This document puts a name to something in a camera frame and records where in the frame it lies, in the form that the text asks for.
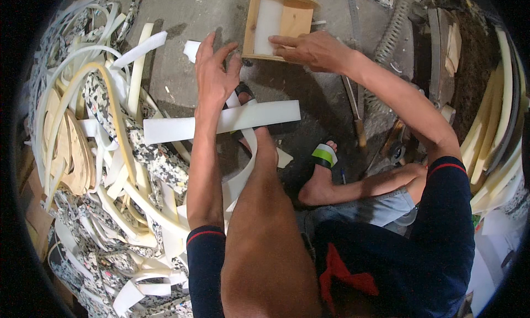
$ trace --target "foot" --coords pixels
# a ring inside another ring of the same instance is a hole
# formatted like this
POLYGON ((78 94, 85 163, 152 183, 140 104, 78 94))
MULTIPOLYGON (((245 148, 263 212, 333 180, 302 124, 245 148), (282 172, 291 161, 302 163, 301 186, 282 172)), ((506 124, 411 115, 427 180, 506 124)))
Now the foot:
MULTIPOLYGON (((250 99, 252 99, 252 97, 245 92, 241 92, 239 96, 237 96, 237 99, 239 99, 239 103, 241 105, 245 105, 250 99)), ((274 156, 275 162, 276 164, 278 164, 278 153, 276 152, 276 145, 274 143, 274 140, 270 136, 267 127, 263 126, 257 128, 256 130, 254 130, 254 133, 256 134, 256 138, 258 140, 258 151, 260 152, 260 154, 261 152, 266 152, 267 155, 274 156)), ((241 144, 244 145, 250 153, 252 152, 245 137, 240 139, 239 142, 241 142, 241 144)))
MULTIPOLYGON (((336 152, 336 143, 327 141, 326 144, 336 152)), ((300 189, 298 199, 303 204, 325 205, 330 201, 330 196, 333 195, 333 182, 331 181, 331 170, 315 164, 313 176, 300 189)))

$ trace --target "navy shirt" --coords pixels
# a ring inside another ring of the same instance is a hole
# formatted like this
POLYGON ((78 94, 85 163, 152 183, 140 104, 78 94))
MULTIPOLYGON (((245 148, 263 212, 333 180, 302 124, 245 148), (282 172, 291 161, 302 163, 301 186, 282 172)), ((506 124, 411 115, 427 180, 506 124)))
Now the navy shirt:
MULTIPOLYGON (((436 160, 427 173, 410 238, 371 224, 327 221, 315 230, 316 272, 331 313, 336 278, 361 290, 382 316, 452 317, 471 277, 471 191, 463 164, 436 160)), ((203 226, 188 237, 194 316, 223 317, 220 283, 225 235, 203 226)))

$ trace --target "forearm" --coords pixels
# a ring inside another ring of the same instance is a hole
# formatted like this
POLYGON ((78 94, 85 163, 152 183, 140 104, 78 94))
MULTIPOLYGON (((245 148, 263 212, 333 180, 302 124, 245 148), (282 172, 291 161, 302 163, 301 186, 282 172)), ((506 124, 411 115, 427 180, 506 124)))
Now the forearm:
POLYGON ((188 223, 191 229, 203 225, 224 228, 221 176, 216 150, 219 115, 204 111, 208 110, 199 106, 195 113, 187 196, 188 223))
POLYGON ((451 155, 461 159, 456 135, 429 100, 401 78, 352 50, 346 75, 373 92, 416 133, 427 147, 429 161, 451 155))

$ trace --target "wooden frame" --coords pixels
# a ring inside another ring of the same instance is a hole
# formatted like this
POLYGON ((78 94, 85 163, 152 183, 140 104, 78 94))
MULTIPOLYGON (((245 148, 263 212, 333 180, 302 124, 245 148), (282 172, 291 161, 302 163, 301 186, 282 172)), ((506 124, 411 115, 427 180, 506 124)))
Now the wooden frame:
MULTIPOLYGON (((245 27, 242 57, 285 61, 281 56, 254 54, 254 38, 260 1, 261 0, 250 0, 248 5, 247 25, 245 27)), ((308 34, 311 29, 313 10, 318 7, 320 7, 320 4, 316 0, 283 0, 280 34, 282 36, 290 37, 298 37, 300 34, 308 34)))

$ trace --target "wooden knife handle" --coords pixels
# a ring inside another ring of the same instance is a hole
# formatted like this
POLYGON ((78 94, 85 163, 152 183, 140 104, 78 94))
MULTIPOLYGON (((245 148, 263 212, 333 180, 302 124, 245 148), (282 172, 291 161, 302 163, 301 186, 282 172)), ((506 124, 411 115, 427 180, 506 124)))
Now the wooden knife handle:
POLYGON ((359 140, 359 149, 361 149, 364 154, 367 154, 368 151, 366 149, 366 134, 364 131, 362 119, 355 120, 355 131, 357 133, 357 139, 359 140))

